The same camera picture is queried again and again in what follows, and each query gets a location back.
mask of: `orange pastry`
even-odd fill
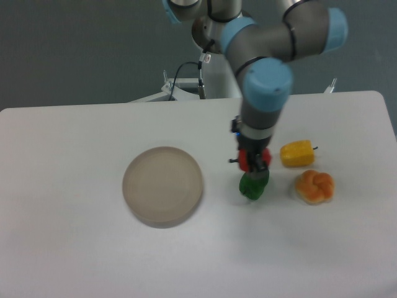
[[[308,204],[319,204],[332,199],[335,183],[327,173],[319,173],[313,169],[305,171],[295,182],[297,193]]]

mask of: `blue joint cap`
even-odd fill
[[[250,17],[238,17],[228,22],[221,35],[221,46],[223,53],[227,52],[231,41],[238,34],[238,32],[250,25],[256,25],[255,21]]]
[[[336,50],[343,46],[349,33],[349,25],[345,14],[339,8],[328,9],[328,39],[323,53]]]
[[[291,69],[275,58],[264,58],[252,64],[243,81],[245,100],[261,112],[281,110],[292,88]]]
[[[164,6],[164,9],[166,10],[166,14],[168,16],[168,19],[171,21],[171,23],[172,24],[180,24],[180,21],[174,15],[171,7],[169,7],[168,0],[163,0],[163,6]]]

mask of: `green object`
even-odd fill
[[[240,179],[240,192],[248,199],[256,201],[263,194],[267,183],[269,182],[269,171],[267,175],[261,179],[252,179],[245,173]]]

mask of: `yellow pepper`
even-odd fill
[[[314,162],[314,150],[309,140],[286,144],[280,149],[284,166],[308,166]]]

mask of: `white table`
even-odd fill
[[[380,94],[292,96],[263,197],[239,194],[229,133],[238,99],[0,113],[0,297],[397,297],[397,144]],[[280,147],[310,139],[329,204],[291,185]],[[182,225],[139,222],[122,196],[141,152],[169,145],[202,168]]]

